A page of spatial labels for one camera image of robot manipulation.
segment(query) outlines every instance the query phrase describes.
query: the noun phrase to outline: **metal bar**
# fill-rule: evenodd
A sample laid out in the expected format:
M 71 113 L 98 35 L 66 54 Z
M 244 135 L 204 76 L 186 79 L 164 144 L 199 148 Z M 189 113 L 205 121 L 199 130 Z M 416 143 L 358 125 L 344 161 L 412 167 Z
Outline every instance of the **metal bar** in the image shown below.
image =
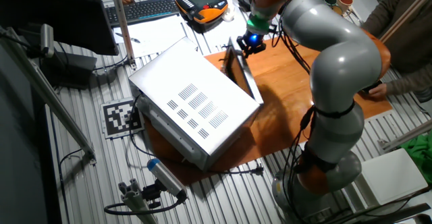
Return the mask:
M 417 11 L 426 4 L 428 0 L 415 0 L 414 3 L 402 14 L 402 16 L 390 27 L 390 29 L 385 32 L 385 34 L 381 37 L 381 41 L 385 43 L 389 37 L 400 27 L 402 26 L 408 19 L 410 19 Z
M 395 147 L 400 146 L 401 144 L 413 139 L 414 137 L 429 131 L 430 129 L 432 129 L 432 119 L 428 120 L 426 123 L 421 124 L 418 127 L 415 127 L 409 132 L 406 132 L 403 136 L 400 136 L 396 140 L 393 140 L 390 143 L 386 143 L 383 146 L 383 150 L 384 152 L 390 152 Z
M 12 28 L 7 29 L 7 34 L 17 40 L 20 39 Z M 78 143 L 82 150 L 84 150 L 86 155 L 89 157 L 90 162 L 95 164 L 95 152 L 90 145 L 90 142 L 84 136 L 81 129 L 72 119 L 71 115 L 68 113 L 63 104 L 61 104 L 61 101 L 57 98 L 50 83 L 39 69 L 39 66 L 27 58 L 27 54 L 21 45 L 7 39 L 0 39 L 0 43 L 5 47 L 5 50 L 9 56 L 13 59 L 13 61 L 15 61 L 16 65 L 27 77 L 31 85 L 34 87 L 34 89 L 36 89 L 44 102 L 48 104 L 54 114 L 68 130 L 70 135 L 75 139 L 76 143 Z
M 132 42 L 130 41 L 128 22 L 126 21 L 126 15 L 124 14 L 124 8 L 122 0 L 113 0 L 115 11 L 117 12 L 117 17 L 119 18 L 119 24 L 121 29 L 121 34 L 123 35 L 124 44 L 126 46 L 126 53 L 128 54 L 128 59 L 132 69 L 136 69 L 134 50 L 132 48 Z

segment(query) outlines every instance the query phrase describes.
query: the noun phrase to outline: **gray robotic arm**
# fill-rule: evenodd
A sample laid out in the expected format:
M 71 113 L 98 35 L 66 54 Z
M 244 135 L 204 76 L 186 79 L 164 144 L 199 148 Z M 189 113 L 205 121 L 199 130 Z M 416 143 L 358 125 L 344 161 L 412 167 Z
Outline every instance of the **gray robotic arm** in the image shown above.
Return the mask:
M 283 31 L 298 44 L 321 52 L 310 71 L 315 115 L 309 141 L 292 173 L 292 184 L 288 185 L 289 173 L 278 174 L 273 182 L 273 195 L 280 207 L 289 209 L 292 201 L 301 209 L 346 187 L 361 173 L 360 161 L 350 149 L 360 139 L 365 119 L 353 98 L 387 69 L 382 55 L 388 51 L 381 51 L 386 50 L 382 44 L 322 0 L 282 1 L 252 0 L 243 41 L 248 45 L 250 34 L 262 34 L 265 24 L 271 23 L 271 14 L 286 3 L 281 14 Z M 286 198 L 288 188 L 295 193 L 293 200 Z

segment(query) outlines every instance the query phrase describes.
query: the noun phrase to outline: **green cloth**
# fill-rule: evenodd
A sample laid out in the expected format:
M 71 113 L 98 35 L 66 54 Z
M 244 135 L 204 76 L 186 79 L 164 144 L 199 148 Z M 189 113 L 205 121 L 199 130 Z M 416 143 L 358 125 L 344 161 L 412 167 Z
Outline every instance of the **green cloth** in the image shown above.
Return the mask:
M 432 131 L 429 135 L 417 136 L 400 147 L 406 150 L 426 182 L 432 185 Z

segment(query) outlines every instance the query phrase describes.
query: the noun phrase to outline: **orange wooden table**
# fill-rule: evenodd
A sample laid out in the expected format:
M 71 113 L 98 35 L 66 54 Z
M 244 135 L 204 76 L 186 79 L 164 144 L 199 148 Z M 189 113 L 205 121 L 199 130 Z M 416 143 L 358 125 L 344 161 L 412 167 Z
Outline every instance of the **orange wooden table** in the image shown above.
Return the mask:
M 226 171 L 243 163 L 277 152 L 290 146 L 300 129 L 300 120 L 312 105 L 309 88 L 309 76 L 292 57 L 291 53 L 279 43 L 271 47 L 271 41 L 265 41 L 267 49 L 251 55 L 248 65 L 264 100 L 253 125 L 233 143 L 225 154 L 214 164 L 211 170 Z M 318 51 L 298 46 L 298 52 L 304 60 L 312 65 Z M 225 52 L 206 56 L 217 68 L 220 68 Z M 392 109 L 387 101 L 373 102 L 361 98 L 354 100 L 362 107 L 364 118 L 372 117 Z M 150 124 L 146 125 L 148 134 L 157 156 L 181 161 L 183 157 L 159 132 Z M 309 135 L 309 127 L 304 134 Z M 214 173 L 202 173 L 191 166 L 176 164 L 171 161 L 163 163 L 183 183 L 191 184 Z

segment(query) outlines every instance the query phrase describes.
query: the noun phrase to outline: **ventilation slots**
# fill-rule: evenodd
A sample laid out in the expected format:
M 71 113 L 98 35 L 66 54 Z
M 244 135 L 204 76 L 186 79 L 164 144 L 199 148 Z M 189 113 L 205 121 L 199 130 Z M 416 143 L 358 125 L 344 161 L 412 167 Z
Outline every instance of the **ventilation slots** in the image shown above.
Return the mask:
M 204 129 L 199 130 L 198 134 L 200 134 L 200 136 L 202 136 L 204 139 L 209 136 L 209 133 L 207 133 Z
M 213 126 L 215 129 L 217 128 L 217 126 L 221 125 L 222 122 L 225 121 L 225 119 L 228 118 L 228 115 L 226 115 L 226 113 L 224 113 L 223 111 L 219 111 L 216 116 L 214 116 L 209 123 L 211 124 L 211 126 Z
M 185 118 L 188 116 L 188 114 L 187 114 L 183 109 L 180 109 L 180 111 L 178 111 L 177 114 L 178 114 L 182 119 L 185 119 Z
M 177 105 L 173 100 L 169 101 L 167 104 L 168 104 L 168 106 L 169 106 L 170 108 L 172 108 L 173 110 L 174 110 L 174 109 L 177 109 L 177 107 L 178 107 L 178 105 Z
M 214 110 L 217 107 L 213 104 L 213 102 L 210 102 L 209 104 L 205 105 L 205 107 L 203 107 L 201 109 L 201 111 L 199 111 L 198 113 L 203 117 L 203 118 L 207 118 L 212 112 L 214 112 Z
M 196 109 L 197 107 L 199 107 L 201 105 L 201 103 L 203 103 L 205 100 L 207 99 L 207 97 L 200 92 L 196 97 L 194 97 L 194 99 L 192 99 L 189 102 L 189 105 L 193 108 Z
M 192 127 L 193 129 L 196 128 L 198 126 L 198 123 L 196 123 L 193 119 L 188 121 L 188 124 L 190 125 L 190 127 Z
M 194 92 L 198 90 L 193 84 L 189 84 L 183 91 L 181 91 L 178 95 L 183 99 L 186 100 L 190 95 L 192 95 Z

